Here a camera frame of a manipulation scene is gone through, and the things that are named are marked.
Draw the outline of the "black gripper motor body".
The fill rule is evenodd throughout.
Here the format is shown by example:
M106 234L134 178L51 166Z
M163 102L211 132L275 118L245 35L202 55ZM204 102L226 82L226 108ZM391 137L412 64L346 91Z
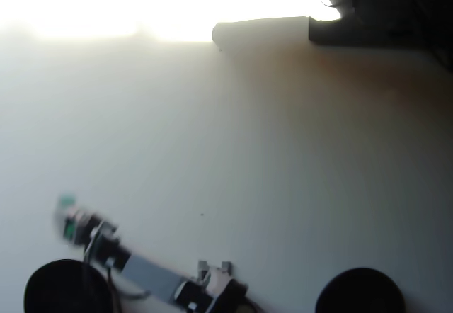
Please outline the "black gripper motor body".
M97 230L105 223L104 217L75 205L62 210L62 237L74 246L87 247Z

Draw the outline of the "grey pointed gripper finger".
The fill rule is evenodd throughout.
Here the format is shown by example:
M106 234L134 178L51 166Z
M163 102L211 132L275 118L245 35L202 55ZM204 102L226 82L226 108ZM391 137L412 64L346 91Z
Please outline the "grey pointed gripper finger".
M59 237L64 236L66 227L68 204L66 202L58 202L54 211L54 226Z

